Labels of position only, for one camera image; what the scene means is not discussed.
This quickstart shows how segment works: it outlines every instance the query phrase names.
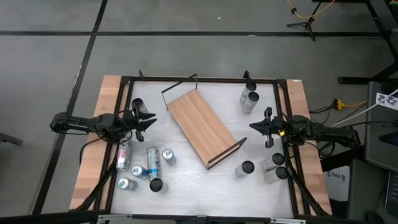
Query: white tabletop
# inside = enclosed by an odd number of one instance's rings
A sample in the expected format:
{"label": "white tabletop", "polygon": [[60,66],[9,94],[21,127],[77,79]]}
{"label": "white tabletop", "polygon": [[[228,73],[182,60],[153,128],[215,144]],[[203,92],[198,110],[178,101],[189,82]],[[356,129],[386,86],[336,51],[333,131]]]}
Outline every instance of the white tabletop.
{"label": "white tabletop", "polygon": [[[130,168],[134,165],[147,167],[146,149],[157,146],[162,152],[173,149],[176,164],[168,166],[160,158],[162,180],[169,189],[164,194],[154,193],[149,180],[133,177],[130,171],[118,172],[118,179],[127,177],[138,182],[135,191],[114,189],[111,213],[147,215],[208,215],[220,217],[293,217],[287,180],[273,184],[264,181],[264,171],[259,163],[275,152],[283,154],[280,137],[274,137],[275,146],[266,149],[265,140],[250,123],[262,121],[264,110],[270,106],[277,113],[274,87],[257,84],[260,99],[253,112],[241,112],[239,97],[243,83],[198,83],[198,90],[213,108],[220,120],[231,131],[235,140],[247,137],[240,149],[206,170],[200,158],[189,144],[172,115],[166,109],[161,91],[173,82],[134,82],[132,100],[141,98],[150,113],[158,119],[143,134],[145,141],[132,143]],[[169,103],[194,89],[194,83],[182,83],[164,93]],[[243,161],[252,161],[254,172],[243,179],[234,169]]]}

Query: can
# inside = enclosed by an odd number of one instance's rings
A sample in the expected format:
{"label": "can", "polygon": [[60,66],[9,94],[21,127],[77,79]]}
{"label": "can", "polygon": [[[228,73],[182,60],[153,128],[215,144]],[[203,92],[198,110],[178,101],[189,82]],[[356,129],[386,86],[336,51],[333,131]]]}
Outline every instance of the can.
{"label": "can", "polygon": [[246,86],[243,89],[241,98],[239,99],[239,102],[241,104],[244,104],[244,102],[246,101],[246,98],[248,97],[248,94],[251,92],[254,92],[257,88],[257,85],[254,82],[248,82],[246,83]]}
{"label": "can", "polygon": [[175,164],[176,158],[175,158],[173,150],[171,150],[171,149],[163,150],[162,157],[163,157],[164,161],[166,161],[166,163],[168,165]]}
{"label": "can", "polygon": [[166,191],[169,189],[169,186],[163,181],[160,180],[159,178],[155,178],[151,180],[149,184],[149,188],[153,192],[159,192],[159,193],[166,193]]}
{"label": "can", "polygon": [[117,170],[127,170],[129,168],[131,151],[131,139],[123,138],[119,144],[118,159],[116,161]]}
{"label": "can", "polygon": [[125,177],[122,177],[118,181],[118,187],[121,190],[136,190],[138,183],[135,180],[129,180]]}
{"label": "can", "polygon": [[267,157],[261,162],[261,167],[267,171],[277,166],[282,165],[285,162],[285,158],[281,153],[274,153],[274,155]]}
{"label": "can", "polygon": [[244,114],[251,113],[254,106],[259,101],[259,98],[260,98],[260,96],[257,93],[255,93],[255,92],[249,93],[248,97],[246,98],[246,101],[244,102],[244,104],[242,106],[242,112]]}
{"label": "can", "polygon": [[244,161],[237,168],[235,168],[235,174],[239,178],[243,178],[248,174],[253,173],[253,171],[254,171],[254,164],[251,161]]}
{"label": "can", "polygon": [[279,180],[284,180],[287,178],[287,170],[285,167],[276,167],[264,174],[264,179],[268,183],[274,183]]}
{"label": "can", "polygon": [[145,169],[145,168],[143,168],[142,166],[140,166],[140,165],[136,165],[136,166],[133,166],[132,168],[131,168],[131,174],[134,176],[134,177],[137,177],[137,178],[140,178],[140,179],[146,179],[147,177],[148,177],[148,171],[147,171],[147,169]]}
{"label": "can", "polygon": [[149,180],[160,178],[159,150],[157,147],[147,148],[147,160]]}
{"label": "can", "polygon": [[148,109],[145,106],[145,103],[143,102],[143,100],[141,98],[133,99],[133,101],[131,102],[131,105],[136,105],[139,111],[141,111],[143,113],[148,113]]}

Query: yellow cable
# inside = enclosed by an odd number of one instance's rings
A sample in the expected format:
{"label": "yellow cable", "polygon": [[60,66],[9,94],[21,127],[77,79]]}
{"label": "yellow cable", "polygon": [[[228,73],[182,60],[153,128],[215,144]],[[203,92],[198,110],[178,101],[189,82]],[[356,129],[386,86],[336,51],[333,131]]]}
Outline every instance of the yellow cable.
{"label": "yellow cable", "polygon": [[[302,19],[309,19],[309,18],[311,18],[311,17],[315,17],[316,15],[321,14],[321,12],[323,12],[325,9],[327,9],[327,8],[328,8],[330,5],[332,5],[335,1],[336,1],[336,0],[333,0],[332,2],[329,3],[329,5],[325,6],[323,9],[321,9],[319,12],[315,13],[315,14],[312,15],[312,16],[301,16],[301,15],[299,15],[296,11],[294,11],[294,14],[296,14],[297,17],[302,18]],[[290,0],[287,0],[287,2],[289,3],[290,8],[293,9],[294,7],[293,7],[292,3],[290,2]]]}
{"label": "yellow cable", "polygon": [[355,104],[355,105],[345,105],[345,104],[343,104],[343,107],[345,108],[345,107],[348,107],[348,108],[352,108],[352,107],[356,107],[356,106],[359,106],[359,105],[362,105],[362,104],[364,104],[364,103],[367,103],[368,101],[362,101],[362,102],[359,102],[359,103],[357,103],[357,104]]}

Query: black can lid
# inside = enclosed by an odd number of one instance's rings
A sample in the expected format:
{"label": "black can lid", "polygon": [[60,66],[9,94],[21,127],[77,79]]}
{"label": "black can lid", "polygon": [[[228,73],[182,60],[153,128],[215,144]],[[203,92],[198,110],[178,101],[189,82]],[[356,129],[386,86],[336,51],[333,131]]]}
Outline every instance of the black can lid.
{"label": "black can lid", "polygon": [[274,155],[272,155],[272,161],[280,166],[285,162],[285,158],[283,157],[283,155],[281,153],[275,153]]}
{"label": "black can lid", "polygon": [[158,192],[158,191],[162,190],[162,187],[163,187],[163,181],[160,180],[159,178],[155,178],[155,179],[151,180],[151,182],[149,184],[149,188],[153,192]]}
{"label": "black can lid", "polygon": [[250,161],[244,161],[242,163],[242,170],[247,174],[251,174],[254,171],[254,164]]}
{"label": "black can lid", "polygon": [[131,102],[131,104],[136,104],[138,107],[140,107],[143,103],[143,100],[141,98],[135,98],[133,99],[133,101]]}
{"label": "black can lid", "polygon": [[259,98],[260,98],[260,96],[257,94],[257,93],[255,93],[255,92],[251,92],[251,93],[249,93],[249,100],[251,100],[251,101],[253,101],[253,102],[256,102],[256,101],[258,101],[259,100]]}
{"label": "black can lid", "polygon": [[248,82],[248,83],[246,83],[246,88],[250,91],[255,91],[257,88],[257,85],[253,82]]}
{"label": "black can lid", "polygon": [[287,178],[287,170],[285,167],[278,167],[275,170],[276,176],[278,176],[281,180]]}

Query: white cord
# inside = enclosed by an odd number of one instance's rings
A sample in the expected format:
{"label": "white cord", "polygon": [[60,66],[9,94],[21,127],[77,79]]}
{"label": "white cord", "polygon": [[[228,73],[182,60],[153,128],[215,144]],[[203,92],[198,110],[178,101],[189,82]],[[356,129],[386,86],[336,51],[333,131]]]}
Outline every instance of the white cord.
{"label": "white cord", "polygon": [[357,117],[357,116],[359,116],[359,115],[361,115],[361,114],[363,114],[363,113],[368,112],[369,110],[371,110],[371,109],[373,109],[374,107],[376,107],[377,105],[381,104],[382,102],[384,102],[386,99],[388,99],[390,96],[396,94],[397,92],[398,92],[398,89],[396,89],[396,90],[393,91],[390,95],[386,96],[383,100],[381,100],[380,102],[376,103],[375,105],[369,107],[368,109],[366,109],[366,110],[364,110],[364,111],[362,111],[362,112],[360,112],[360,113],[358,113],[358,114],[356,114],[356,115],[354,115],[354,116],[352,116],[352,117],[349,117],[349,118],[346,118],[346,119],[344,119],[344,120],[342,120],[342,121],[339,121],[339,122],[337,122],[336,124],[332,125],[331,127],[334,127],[334,126],[336,126],[337,124],[341,124],[341,123],[343,123],[343,122],[345,122],[345,121],[348,121],[349,119],[355,118],[355,117]]}

